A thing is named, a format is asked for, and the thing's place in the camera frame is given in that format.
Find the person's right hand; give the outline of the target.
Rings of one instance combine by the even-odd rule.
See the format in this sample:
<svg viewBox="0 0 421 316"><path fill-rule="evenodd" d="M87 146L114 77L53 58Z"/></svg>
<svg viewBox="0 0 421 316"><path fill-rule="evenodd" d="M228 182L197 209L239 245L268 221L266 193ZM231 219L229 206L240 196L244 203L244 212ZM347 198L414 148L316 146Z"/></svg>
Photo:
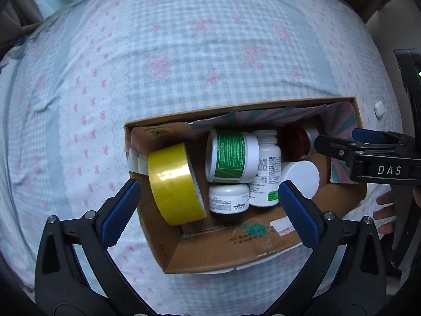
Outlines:
<svg viewBox="0 0 421 316"><path fill-rule="evenodd" d="M373 219L378 221L378 233L387 235L395 231L395 203L391 190L377 198L380 207L373 213Z"/></svg>

